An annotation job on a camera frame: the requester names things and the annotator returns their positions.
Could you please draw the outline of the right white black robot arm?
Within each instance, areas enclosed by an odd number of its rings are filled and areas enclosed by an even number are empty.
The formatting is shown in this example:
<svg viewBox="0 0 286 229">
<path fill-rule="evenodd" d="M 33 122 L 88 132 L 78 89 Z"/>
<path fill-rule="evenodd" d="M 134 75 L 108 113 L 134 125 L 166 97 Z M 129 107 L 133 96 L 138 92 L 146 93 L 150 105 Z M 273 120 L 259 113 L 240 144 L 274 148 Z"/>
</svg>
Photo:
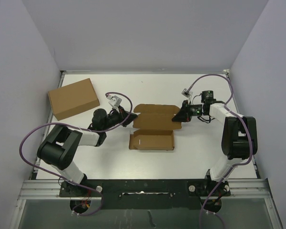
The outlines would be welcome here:
<svg viewBox="0 0 286 229">
<path fill-rule="evenodd" d="M 201 103 L 193 104 L 184 100 L 179 112 L 172 118 L 173 122 L 190 122 L 192 117 L 204 123 L 217 120 L 223 125 L 221 149 L 223 156 L 207 171 L 202 183 L 203 191 L 213 195 L 220 188 L 219 183 L 227 181 L 236 166 L 244 164 L 257 153 L 256 119 L 243 116 L 228 109 L 225 102 L 216 100 L 213 91 L 200 94 Z"/>
</svg>

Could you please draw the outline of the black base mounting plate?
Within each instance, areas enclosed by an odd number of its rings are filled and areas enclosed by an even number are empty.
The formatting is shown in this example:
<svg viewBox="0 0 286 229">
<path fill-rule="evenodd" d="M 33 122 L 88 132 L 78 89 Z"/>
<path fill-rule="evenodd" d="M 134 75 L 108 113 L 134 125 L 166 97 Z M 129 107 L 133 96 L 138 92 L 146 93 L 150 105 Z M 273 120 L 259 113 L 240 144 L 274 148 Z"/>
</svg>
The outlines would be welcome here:
<svg viewBox="0 0 286 229">
<path fill-rule="evenodd" d="M 64 181 L 62 198 L 104 197 L 102 209 L 171 209 L 197 210 L 204 198 L 211 198 L 205 208 L 219 211 L 222 197 L 231 195 L 228 182 L 206 190 L 207 179 L 85 179 L 82 186 Z"/>
</svg>

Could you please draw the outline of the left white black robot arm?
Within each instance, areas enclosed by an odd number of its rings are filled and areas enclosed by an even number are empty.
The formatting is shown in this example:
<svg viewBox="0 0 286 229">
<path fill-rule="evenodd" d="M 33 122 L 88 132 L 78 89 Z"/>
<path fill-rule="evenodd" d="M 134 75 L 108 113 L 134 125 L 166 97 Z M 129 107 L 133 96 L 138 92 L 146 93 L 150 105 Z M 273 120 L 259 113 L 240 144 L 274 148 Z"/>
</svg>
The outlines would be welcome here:
<svg viewBox="0 0 286 229">
<path fill-rule="evenodd" d="M 70 190 L 77 196 L 87 191 L 86 176 L 73 162 L 79 146 L 101 146 L 105 141 L 106 130 L 118 124 L 123 127 L 129 125 L 138 117 L 119 106 L 107 113 L 100 108 L 94 111 L 92 123 L 88 131 L 72 130 L 65 125 L 55 125 L 39 146 L 37 156 L 46 164 L 55 168 L 62 177 L 71 183 Z"/>
</svg>

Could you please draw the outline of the closed brown cardboard box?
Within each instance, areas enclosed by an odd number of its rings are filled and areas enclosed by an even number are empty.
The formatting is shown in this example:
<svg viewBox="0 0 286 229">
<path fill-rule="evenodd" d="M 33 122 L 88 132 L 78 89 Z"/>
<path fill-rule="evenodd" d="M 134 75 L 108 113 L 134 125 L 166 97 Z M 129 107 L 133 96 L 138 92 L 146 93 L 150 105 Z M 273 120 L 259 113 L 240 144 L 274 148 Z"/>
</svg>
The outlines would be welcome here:
<svg viewBox="0 0 286 229">
<path fill-rule="evenodd" d="M 60 121 L 100 106 L 90 79 L 48 91 L 55 118 Z"/>
</svg>

